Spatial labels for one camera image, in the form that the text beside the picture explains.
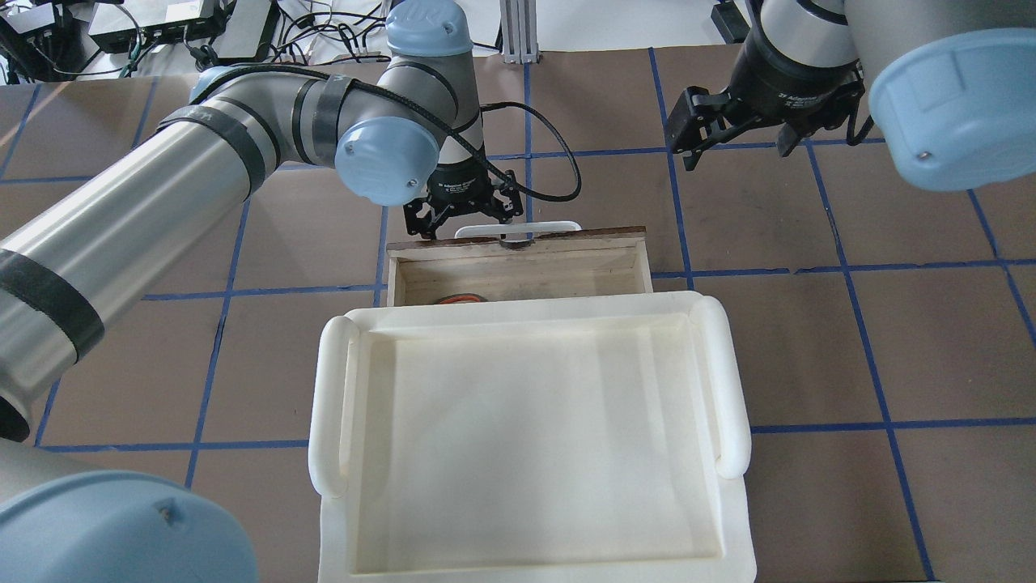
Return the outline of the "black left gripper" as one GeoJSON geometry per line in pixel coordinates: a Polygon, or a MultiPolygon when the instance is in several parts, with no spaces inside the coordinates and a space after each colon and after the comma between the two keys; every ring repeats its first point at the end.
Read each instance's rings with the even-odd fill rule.
{"type": "Polygon", "coordinates": [[[524,242],[522,195],[508,182],[515,177],[511,170],[503,178],[495,177],[474,159],[440,164],[431,173],[425,193],[403,206],[408,235],[437,240],[437,229],[448,220],[480,214],[502,223],[503,244],[524,242]]]}

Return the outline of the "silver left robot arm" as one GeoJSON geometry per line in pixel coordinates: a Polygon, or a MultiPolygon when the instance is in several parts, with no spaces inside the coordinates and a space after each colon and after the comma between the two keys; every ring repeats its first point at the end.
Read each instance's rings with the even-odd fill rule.
{"type": "Polygon", "coordinates": [[[507,223],[522,202],[569,202],[487,159],[473,41],[452,1],[386,16],[375,84],[293,64],[215,67],[125,158],[2,242],[4,582],[256,582],[229,512],[172,480],[27,444],[31,403],[100,344],[193,244],[284,162],[337,171],[402,206],[414,235],[448,218],[507,223]]]}

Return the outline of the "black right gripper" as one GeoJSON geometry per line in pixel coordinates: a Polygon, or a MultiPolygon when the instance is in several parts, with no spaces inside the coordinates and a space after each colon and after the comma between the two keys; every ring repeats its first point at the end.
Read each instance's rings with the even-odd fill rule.
{"type": "Polygon", "coordinates": [[[698,86],[681,92],[664,125],[665,141],[684,169],[693,171],[707,149],[729,143],[755,119],[762,128],[783,123],[777,152],[787,158],[806,138],[847,121],[863,95],[857,62],[834,67],[795,62],[755,26],[741,43],[725,92],[713,95],[698,86]]]}

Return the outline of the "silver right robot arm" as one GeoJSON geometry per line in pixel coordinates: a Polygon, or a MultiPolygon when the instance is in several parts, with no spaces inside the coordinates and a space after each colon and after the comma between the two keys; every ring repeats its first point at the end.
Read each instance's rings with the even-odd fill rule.
{"type": "Polygon", "coordinates": [[[877,128],[914,187],[974,190],[1035,167],[1032,1],[751,1],[728,86],[690,86],[664,137],[685,170],[773,128],[781,156],[818,130],[877,128]]]}

